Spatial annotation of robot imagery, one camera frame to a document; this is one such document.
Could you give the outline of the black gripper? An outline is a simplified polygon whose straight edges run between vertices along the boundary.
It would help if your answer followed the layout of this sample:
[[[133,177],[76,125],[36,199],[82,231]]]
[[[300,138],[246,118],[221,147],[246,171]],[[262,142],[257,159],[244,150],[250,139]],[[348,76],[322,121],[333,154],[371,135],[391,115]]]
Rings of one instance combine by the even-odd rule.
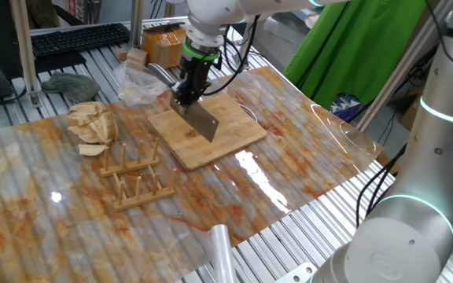
[[[181,58],[180,79],[170,86],[173,101],[180,106],[187,106],[197,101],[207,90],[211,83],[208,73],[212,63],[191,57]]]

